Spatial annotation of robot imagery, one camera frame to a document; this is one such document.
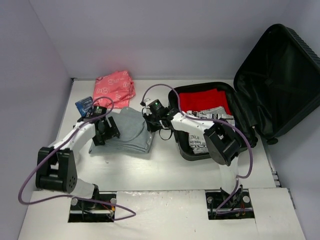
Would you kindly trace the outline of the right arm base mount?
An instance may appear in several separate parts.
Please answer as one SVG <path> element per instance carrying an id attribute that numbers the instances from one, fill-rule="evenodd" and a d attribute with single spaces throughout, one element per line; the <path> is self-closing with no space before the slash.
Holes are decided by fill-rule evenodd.
<path id="1" fill-rule="evenodd" d="M 213 220 L 241 220 L 254 219 L 255 213 L 248 189 L 238 190 L 237 193 L 228 200 L 217 214 L 217 208 L 229 195 L 223 191 L 206 191 L 205 200 L 208 219 Z"/>

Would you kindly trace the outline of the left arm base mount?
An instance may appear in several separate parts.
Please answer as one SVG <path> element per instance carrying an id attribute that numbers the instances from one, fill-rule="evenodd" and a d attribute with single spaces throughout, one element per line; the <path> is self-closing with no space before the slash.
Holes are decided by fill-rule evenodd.
<path id="1" fill-rule="evenodd" d="M 113 223 L 116 208 L 105 203 L 72 199 L 69 223 Z"/>

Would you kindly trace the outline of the black white newspaper-print garment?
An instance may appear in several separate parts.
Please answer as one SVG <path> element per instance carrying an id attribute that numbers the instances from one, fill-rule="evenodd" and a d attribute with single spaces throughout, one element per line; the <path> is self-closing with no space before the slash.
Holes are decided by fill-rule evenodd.
<path id="1" fill-rule="evenodd" d="M 201 119 L 224 119 L 232 126 L 235 126 L 235 118 L 233 115 L 227 114 L 225 108 L 223 106 L 218 106 L 215 108 L 210 108 L 201 111 L 193 111 L 188 110 L 186 112 L 189 115 L 193 115 L 194 117 L 201 118 Z M 208 148 L 207 144 L 204 139 L 200 139 L 199 136 L 194 134 L 188 134 L 188 143 L 192 152 L 195 155 L 207 154 Z"/>

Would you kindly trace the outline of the pink patterned garment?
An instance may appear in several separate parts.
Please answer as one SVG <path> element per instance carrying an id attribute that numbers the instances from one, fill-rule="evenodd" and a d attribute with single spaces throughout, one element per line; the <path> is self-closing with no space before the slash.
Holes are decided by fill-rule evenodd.
<path id="1" fill-rule="evenodd" d="M 122 109 L 129 106 L 130 99 L 136 95 L 134 81 L 127 70 L 116 71 L 109 75 L 97 77 L 95 80 L 92 98 L 94 105 L 105 108 L 112 106 Z"/>

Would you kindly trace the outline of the red garment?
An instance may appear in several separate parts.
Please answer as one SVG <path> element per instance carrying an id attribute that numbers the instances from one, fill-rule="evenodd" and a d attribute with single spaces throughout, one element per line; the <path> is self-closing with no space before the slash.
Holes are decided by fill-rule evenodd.
<path id="1" fill-rule="evenodd" d="M 211 89 L 199 92 L 183 92 L 179 94 L 180 108 L 182 111 L 204 111 L 217 107 L 223 107 L 228 115 L 230 111 L 226 92 L 223 90 Z"/>

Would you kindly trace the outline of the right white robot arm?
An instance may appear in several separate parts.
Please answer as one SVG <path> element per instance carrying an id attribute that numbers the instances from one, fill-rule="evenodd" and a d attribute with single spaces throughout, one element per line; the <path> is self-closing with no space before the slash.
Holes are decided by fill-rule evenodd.
<path id="1" fill-rule="evenodd" d="M 212 120 L 191 116 L 177 108 L 168 109 L 158 99 L 148 98 L 140 105 L 143 107 L 142 116 L 147 121 L 150 131 L 182 131 L 205 142 L 210 157 L 219 165 L 222 202 L 227 206 L 233 206 L 239 201 L 237 190 L 240 183 L 237 175 L 241 141 L 232 127 L 227 126 L 226 122 L 215 123 Z"/>

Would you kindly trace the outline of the grey garment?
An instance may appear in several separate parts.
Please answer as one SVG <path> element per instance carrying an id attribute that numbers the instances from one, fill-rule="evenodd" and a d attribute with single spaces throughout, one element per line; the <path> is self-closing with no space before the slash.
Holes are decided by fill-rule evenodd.
<path id="1" fill-rule="evenodd" d="M 149 153 L 154 134 L 148 131 L 147 123 L 141 112 L 124 107 L 119 113 L 111 112 L 116 126 L 120 132 L 119 138 L 113 137 L 105 142 L 105 145 L 95 146 L 91 144 L 89 153 L 97 155 L 100 153 Z"/>

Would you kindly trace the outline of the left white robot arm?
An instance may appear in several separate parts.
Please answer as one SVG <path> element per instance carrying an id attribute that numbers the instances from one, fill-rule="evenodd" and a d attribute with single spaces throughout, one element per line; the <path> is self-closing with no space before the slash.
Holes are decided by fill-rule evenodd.
<path id="1" fill-rule="evenodd" d="M 99 187 L 78 178 L 76 158 L 90 140 L 95 146 L 104 146 L 107 140 L 120 137 L 114 118 L 107 116 L 110 112 L 105 107 L 93 107 L 62 140 L 38 151 L 35 177 L 38 189 L 82 198 L 82 204 L 89 210 L 99 206 Z"/>

